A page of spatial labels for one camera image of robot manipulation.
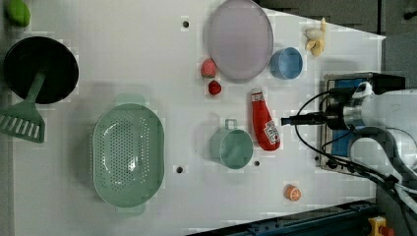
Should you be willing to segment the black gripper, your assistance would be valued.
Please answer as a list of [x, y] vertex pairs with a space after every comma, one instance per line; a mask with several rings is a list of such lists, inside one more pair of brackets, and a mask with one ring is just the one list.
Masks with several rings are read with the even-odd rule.
[[354, 88], [331, 88], [328, 95], [333, 102], [327, 106], [324, 112], [312, 112], [304, 115], [294, 115], [287, 118], [281, 118], [282, 126], [290, 125], [322, 125], [324, 123], [332, 130], [347, 130], [348, 127], [344, 122], [343, 108], [351, 99]]

